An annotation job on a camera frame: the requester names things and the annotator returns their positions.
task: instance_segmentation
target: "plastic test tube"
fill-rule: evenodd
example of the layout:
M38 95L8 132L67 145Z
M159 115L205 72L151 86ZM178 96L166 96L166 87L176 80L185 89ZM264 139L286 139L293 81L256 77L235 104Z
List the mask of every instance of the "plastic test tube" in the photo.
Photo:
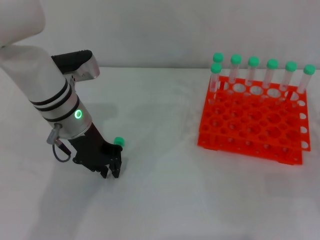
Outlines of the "plastic test tube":
M211 76L210 76L210 92L215 93L217 91L219 74L221 72L221 64L214 63L211 65Z
M315 73L315 71L316 71L315 66L311 64L305 65L300 84L296 90L298 94L303 94L305 92L307 85L311 79L311 76Z
M297 64L294 61L288 61L285 65L285 73L283 80L279 86L279 90L284 92L288 89L294 71L297 69Z
M264 80L262 83L262 88L268 89L270 87L270 83L272 81L272 78L274 76L275 69L278 68L278 60L276 59L269 59L269 61L266 64L266 72L264 76Z
M213 63L222 64L224 61L224 55L221 52L213 54Z
M247 70L247 75L246 75L244 84L246 86L251 86L253 80L255 80L255 72L256 72L256 68L259 65L259 58L256 56L250 57L248 61L248 65L249 67Z
M238 75L239 65L241 63L241 55L234 54L231 57L231 69L229 74L229 83L234 84Z

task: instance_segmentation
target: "white table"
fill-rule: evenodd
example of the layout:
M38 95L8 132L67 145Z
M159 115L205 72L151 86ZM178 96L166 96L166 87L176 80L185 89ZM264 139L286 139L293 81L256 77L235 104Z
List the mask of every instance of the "white table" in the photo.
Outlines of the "white table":
M320 72L308 87L312 151L303 166L197 147L209 76L101 68L77 83L105 139L126 140L120 178L105 180L55 160L50 126L1 73L0 239L318 240Z

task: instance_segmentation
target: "black stripe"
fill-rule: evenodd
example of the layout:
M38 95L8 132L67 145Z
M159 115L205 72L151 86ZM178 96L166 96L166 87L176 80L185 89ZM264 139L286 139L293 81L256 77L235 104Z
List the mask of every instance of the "black stripe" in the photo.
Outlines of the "black stripe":
M64 104L70 98L71 94L72 94L72 88L70 86L68 93L64 96L64 98L62 98L56 104L52 106L44 107L44 108L39 108L39 107L35 107L35 108L40 112L49 112L53 109L60 107L62 104Z
M75 103L74 107L70 111L68 111L65 115L57 117L57 118L54 118L54 119L48 119L48 118L44 117L44 119L47 120L49 123L54 123L54 122L60 122L60 121L62 121L64 119L68 118L79 107L80 99L79 99L78 95L76 97L77 97L77 100L76 100L76 103Z
M68 82L67 82L67 80L65 80L65 84L64 84L63 88L53 97L51 97L45 101L30 101L30 102L36 106L41 106L41 105L46 105L46 104L52 103L54 100L57 100L59 97L61 97L62 94L64 94L67 87L68 87Z

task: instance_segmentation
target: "clear tube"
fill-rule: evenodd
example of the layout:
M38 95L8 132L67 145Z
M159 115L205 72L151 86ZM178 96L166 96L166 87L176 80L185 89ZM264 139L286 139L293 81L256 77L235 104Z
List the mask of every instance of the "clear tube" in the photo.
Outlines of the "clear tube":
M300 84L299 84L299 86L298 86L298 88L296 90L296 92L298 94L303 94L305 92L305 90L306 90L306 88L308 86L308 83L309 83L309 81L311 79L311 76L312 75L308 75L308 74L305 74L305 73L302 75Z
M270 68L266 69L264 80L262 83L262 88L268 89L270 87L270 83L271 83L272 78L274 76L274 72L275 72L274 69L270 69Z
M210 92L215 93L218 88L218 82L219 82L219 73L211 73L210 76Z
M284 92L288 89L288 86L289 86L289 83L291 81L291 78L292 78L292 75L293 75L293 72L292 71L287 71L285 70L285 73L284 73L284 77L283 77L283 80L279 86L279 90Z
M252 67L252 66L249 66L248 70L247 70L247 75L246 75L246 78L245 78L245 82L244 82L244 84L246 86L252 86L252 83L253 83L253 81L255 79L255 73L256 73L256 68Z
M239 64L232 64L229 74L229 83L234 84L238 76Z

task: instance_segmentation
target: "test tube rack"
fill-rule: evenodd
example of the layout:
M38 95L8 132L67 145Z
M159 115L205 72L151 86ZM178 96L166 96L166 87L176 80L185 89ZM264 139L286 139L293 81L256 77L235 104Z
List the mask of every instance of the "test tube rack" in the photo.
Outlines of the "test tube rack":
M245 86L245 79L228 83L219 77L215 93L208 87L197 145L302 165L302 151L310 151L307 93L296 86L279 91L279 84L262 88L262 81Z

